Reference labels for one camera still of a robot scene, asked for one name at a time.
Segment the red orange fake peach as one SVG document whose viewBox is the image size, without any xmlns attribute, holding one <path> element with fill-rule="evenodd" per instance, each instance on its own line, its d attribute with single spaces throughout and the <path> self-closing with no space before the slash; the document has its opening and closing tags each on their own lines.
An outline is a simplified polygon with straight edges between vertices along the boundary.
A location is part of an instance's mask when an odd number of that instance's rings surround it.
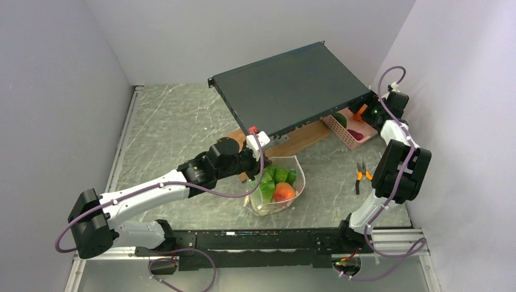
<svg viewBox="0 0 516 292">
<path fill-rule="evenodd" d="M 295 189 L 287 182 L 279 182 L 276 184 L 273 198 L 275 202 L 290 200 L 296 196 Z"/>
</svg>

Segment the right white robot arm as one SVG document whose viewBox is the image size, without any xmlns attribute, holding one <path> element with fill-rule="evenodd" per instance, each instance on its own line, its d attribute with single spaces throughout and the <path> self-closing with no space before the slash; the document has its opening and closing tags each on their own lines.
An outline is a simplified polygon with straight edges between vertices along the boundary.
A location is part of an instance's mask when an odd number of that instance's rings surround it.
<svg viewBox="0 0 516 292">
<path fill-rule="evenodd" d="M 377 220 L 419 194 L 432 154 L 412 139 L 402 120 L 408 101 L 408 95 L 394 89 L 372 102 L 362 115 L 379 131 L 386 149 L 372 176 L 371 193 L 339 226 L 335 244 L 342 252 L 366 247 Z"/>
</svg>

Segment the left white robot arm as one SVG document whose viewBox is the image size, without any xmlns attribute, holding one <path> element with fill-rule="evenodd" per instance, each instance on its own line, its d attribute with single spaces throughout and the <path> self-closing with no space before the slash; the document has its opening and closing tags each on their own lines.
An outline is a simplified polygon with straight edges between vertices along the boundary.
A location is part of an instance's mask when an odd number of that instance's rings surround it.
<svg viewBox="0 0 516 292">
<path fill-rule="evenodd" d="M 116 192 L 98 194 L 83 191 L 69 216 L 70 231 L 81 259 L 97 257 L 110 248 L 138 246 L 165 256 L 176 247 L 176 238 L 166 220 L 132 221 L 150 209 L 173 201 L 186 200 L 201 193 L 219 195 L 217 182 L 241 173 L 261 180 L 269 165 L 264 149 L 270 143 L 265 132 L 250 134 L 243 145 L 223 137 L 208 151 L 176 169 L 140 185 Z"/>
</svg>

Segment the purple fake eggplant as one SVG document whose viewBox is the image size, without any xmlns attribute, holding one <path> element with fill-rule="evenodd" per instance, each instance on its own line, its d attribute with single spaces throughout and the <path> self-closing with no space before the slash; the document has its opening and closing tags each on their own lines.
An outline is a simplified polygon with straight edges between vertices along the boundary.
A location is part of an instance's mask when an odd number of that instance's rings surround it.
<svg viewBox="0 0 516 292">
<path fill-rule="evenodd" d="M 364 138 L 363 134 L 357 131 L 354 131 L 352 129 L 347 129 L 347 131 L 356 141 L 361 141 Z"/>
</svg>

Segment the clear zip top bag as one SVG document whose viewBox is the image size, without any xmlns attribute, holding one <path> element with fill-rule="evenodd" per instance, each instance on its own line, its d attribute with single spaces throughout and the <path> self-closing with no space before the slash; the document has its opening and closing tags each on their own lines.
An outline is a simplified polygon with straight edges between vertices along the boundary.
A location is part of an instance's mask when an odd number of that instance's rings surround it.
<svg viewBox="0 0 516 292">
<path fill-rule="evenodd" d="M 305 189 L 305 174 L 297 156 L 274 157 L 271 162 L 258 188 L 243 203 L 258 216 L 289 208 Z"/>
</svg>

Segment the orange fake fruit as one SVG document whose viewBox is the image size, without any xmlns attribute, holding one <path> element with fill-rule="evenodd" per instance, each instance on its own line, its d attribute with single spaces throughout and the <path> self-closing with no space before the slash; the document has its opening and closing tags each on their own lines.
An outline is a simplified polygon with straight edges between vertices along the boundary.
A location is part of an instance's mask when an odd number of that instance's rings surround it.
<svg viewBox="0 0 516 292">
<path fill-rule="evenodd" d="M 362 114 L 363 112 L 367 109 L 367 104 L 363 104 L 362 107 L 352 115 L 352 118 L 353 120 L 357 121 L 357 122 L 362 122 L 363 119 L 362 119 Z"/>
</svg>

